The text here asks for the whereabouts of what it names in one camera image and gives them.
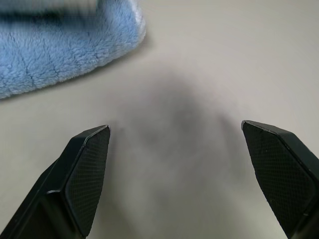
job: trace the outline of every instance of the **black rubber pad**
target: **black rubber pad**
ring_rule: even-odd
[[[258,183],[286,234],[292,233],[316,194],[315,184],[279,136],[243,124]]]
[[[83,237],[91,230],[102,192],[108,152],[108,128],[86,142],[65,188],[65,196]]]

